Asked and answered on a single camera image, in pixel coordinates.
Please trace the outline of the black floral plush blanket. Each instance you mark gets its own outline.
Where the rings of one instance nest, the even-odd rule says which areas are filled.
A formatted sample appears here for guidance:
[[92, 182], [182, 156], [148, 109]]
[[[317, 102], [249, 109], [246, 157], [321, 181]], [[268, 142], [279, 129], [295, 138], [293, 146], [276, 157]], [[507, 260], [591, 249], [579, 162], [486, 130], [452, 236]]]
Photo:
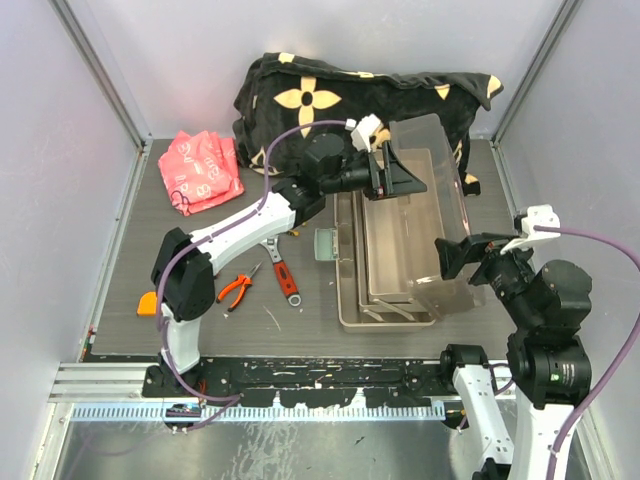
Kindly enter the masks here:
[[266, 53], [251, 64], [234, 101], [236, 156], [245, 168], [278, 176], [314, 134], [328, 130], [330, 120], [376, 115], [381, 124], [370, 141], [378, 148], [390, 139], [391, 123], [435, 114], [463, 193], [476, 196], [479, 180], [467, 171], [470, 128], [478, 110], [489, 110], [503, 89], [498, 77], [485, 73], [379, 74], [286, 52]]

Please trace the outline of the orange handled needle-nose pliers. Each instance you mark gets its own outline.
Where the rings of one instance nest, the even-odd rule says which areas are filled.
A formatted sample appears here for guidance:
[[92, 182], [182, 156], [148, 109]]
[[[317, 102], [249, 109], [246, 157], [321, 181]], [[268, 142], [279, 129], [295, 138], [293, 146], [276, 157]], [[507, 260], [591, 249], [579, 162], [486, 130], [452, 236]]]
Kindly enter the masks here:
[[260, 269], [262, 263], [255, 264], [248, 272], [239, 274], [236, 279], [225, 286], [217, 295], [216, 302], [221, 303], [232, 291], [238, 290], [234, 301], [228, 306], [227, 311], [233, 312], [244, 299], [247, 290], [253, 285], [252, 279]]

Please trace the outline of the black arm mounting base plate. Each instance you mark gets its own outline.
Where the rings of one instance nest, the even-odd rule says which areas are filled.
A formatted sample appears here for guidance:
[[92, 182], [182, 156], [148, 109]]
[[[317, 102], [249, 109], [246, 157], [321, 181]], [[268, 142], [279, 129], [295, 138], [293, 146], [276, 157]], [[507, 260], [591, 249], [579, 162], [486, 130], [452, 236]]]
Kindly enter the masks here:
[[183, 380], [217, 404], [237, 396], [244, 407], [346, 407], [358, 394], [367, 408], [429, 406], [455, 393], [460, 355], [423, 359], [205, 357]]

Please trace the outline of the red handled adjustable wrench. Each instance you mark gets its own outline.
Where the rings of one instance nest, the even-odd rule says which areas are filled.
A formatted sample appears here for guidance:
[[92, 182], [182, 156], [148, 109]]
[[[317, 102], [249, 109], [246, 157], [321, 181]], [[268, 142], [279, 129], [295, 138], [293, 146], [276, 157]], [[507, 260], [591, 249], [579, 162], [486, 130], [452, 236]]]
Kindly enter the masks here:
[[265, 248], [270, 256], [276, 279], [288, 304], [292, 307], [299, 307], [302, 303], [302, 298], [293, 275], [279, 252], [278, 238], [267, 238], [261, 241], [260, 245]]

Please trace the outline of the pink printed plastic bag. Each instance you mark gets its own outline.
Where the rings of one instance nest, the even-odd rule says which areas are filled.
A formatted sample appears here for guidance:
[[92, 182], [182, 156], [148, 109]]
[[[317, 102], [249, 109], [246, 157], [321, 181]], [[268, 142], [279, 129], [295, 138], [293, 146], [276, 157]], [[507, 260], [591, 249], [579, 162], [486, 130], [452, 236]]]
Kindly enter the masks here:
[[226, 203], [245, 191], [235, 141], [217, 132], [180, 131], [158, 160], [171, 205], [191, 216]]

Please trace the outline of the aluminium frame rail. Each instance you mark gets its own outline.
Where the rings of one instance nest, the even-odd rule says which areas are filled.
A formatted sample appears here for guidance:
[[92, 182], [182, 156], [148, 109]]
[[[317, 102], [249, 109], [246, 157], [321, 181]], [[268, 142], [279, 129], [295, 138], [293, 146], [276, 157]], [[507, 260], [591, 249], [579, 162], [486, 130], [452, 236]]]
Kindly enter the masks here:
[[146, 363], [63, 364], [49, 394], [52, 403], [71, 406], [77, 421], [167, 421], [198, 423], [214, 416], [219, 421], [354, 422], [443, 421], [463, 410], [455, 394], [430, 392], [412, 403], [397, 388], [323, 388], [316, 383], [302, 390], [261, 389], [243, 393], [228, 406], [169, 393], [144, 394], [152, 382]]

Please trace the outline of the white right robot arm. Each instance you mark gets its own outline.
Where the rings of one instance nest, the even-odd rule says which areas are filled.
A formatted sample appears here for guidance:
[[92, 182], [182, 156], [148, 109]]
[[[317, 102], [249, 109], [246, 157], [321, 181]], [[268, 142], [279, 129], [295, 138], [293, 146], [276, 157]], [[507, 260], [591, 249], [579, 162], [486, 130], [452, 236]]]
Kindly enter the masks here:
[[517, 401], [515, 438], [508, 437], [490, 390], [495, 383], [482, 347], [448, 345], [440, 355], [438, 379], [463, 402], [477, 447], [472, 478], [545, 479], [542, 461], [551, 459], [553, 478], [562, 479], [567, 453], [555, 446], [554, 437], [591, 387], [591, 364], [578, 332], [592, 308], [592, 279], [566, 260], [534, 271], [532, 250], [510, 248], [514, 239], [482, 233], [460, 242], [438, 238], [435, 247], [442, 279], [477, 264], [469, 284], [490, 286], [516, 327], [506, 354]]

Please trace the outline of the beige plastic tool box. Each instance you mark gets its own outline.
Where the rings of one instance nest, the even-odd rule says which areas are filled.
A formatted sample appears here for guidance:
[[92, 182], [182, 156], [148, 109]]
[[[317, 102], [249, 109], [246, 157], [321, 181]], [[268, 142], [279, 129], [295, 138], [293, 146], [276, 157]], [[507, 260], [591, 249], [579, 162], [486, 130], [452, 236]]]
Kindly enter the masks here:
[[440, 276], [436, 239], [460, 242], [470, 233], [440, 118], [392, 123], [391, 145], [426, 191], [376, 202], [339, 193], [333, 227], [314, 235], [316, 259], [335, 264], [338, 319], [349, 333], [415, 332], [486, 302], [483, 288], [467, 282], [470, 267], [453, 280]]

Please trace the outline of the orange tape measure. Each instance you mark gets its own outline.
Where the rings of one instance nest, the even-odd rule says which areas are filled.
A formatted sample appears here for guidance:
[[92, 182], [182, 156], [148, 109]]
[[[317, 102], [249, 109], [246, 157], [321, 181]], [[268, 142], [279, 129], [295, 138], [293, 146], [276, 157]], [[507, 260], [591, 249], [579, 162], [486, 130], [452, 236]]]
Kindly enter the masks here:
[[138, 302], [136, 314], [139, 317], [152, 317], [157, 311], [157, 294], [155, 291], [144, 293]]

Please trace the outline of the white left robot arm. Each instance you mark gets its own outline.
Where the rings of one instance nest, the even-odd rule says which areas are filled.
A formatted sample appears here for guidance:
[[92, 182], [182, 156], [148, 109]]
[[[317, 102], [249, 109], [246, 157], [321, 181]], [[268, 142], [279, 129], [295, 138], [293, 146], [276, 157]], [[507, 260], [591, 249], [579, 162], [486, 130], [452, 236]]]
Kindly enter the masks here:
[[337, 134], [313, 138], [292, 169], [263, 197], [207, 228], [167, 232], [151, 280], [160, 303], [161, 354], [169, 365], [165, 385], [178, 396], [200, 384], [199, 333], [204, 314], [214, 305], [214, 278], [229, 262], [261, 241], [310, 220], [331, 194], [361, 191], [380, 201], [423, 193], [426, 184], [398, 159], [390, 142], [373, 152], [346, 145]]

